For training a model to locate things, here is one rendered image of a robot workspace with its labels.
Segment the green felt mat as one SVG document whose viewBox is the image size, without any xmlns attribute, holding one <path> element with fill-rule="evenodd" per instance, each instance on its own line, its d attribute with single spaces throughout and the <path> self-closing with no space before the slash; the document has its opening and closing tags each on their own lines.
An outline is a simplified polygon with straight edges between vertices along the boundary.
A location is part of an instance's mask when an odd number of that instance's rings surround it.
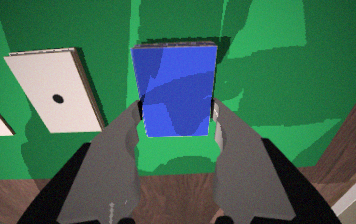
<svg viewBox="0 0 356 224">
<path fill-rule="evenodd" d="M 296 167 L 315 166 L 356 103 L 356 0 L 0 0 L 0 180 L 52 179 L 99 132 L 50 133 L 4 56 L 76 47 L 107 127 L 139 100 L 130 48 L 211 41 L 219 99 Z M 139 176 L 214 173 L 208 136 L 148 137 Z"/>
</svg>

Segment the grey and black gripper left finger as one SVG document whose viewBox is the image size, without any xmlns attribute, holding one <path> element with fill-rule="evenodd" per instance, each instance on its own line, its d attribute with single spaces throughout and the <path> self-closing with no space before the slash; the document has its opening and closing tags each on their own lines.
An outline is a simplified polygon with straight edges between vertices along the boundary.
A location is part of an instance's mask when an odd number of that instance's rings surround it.
<svg viewBox="0 0 356 224">
<path fill-rule="evenodd" d="M 17 224 L 117 224 L 132 218 L 141 199 L 134 152 L 141 120 L 142 100 L 136 100 L 74 153 Z"/>
</svg>

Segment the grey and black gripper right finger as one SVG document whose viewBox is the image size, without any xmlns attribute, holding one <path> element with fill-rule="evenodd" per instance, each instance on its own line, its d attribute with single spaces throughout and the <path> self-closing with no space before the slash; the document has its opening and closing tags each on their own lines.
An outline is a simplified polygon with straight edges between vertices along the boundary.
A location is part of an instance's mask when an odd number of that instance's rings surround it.
<svg viewBox="0 0 356 224">
<path fill-rule="evenodd" d="M 211 98 L 211 118 L 220 148 L 213 199 L 224 216 L 234 224 L 342 224 L 269 138 L 263 138 L 217 98 Z"/>
</svg>

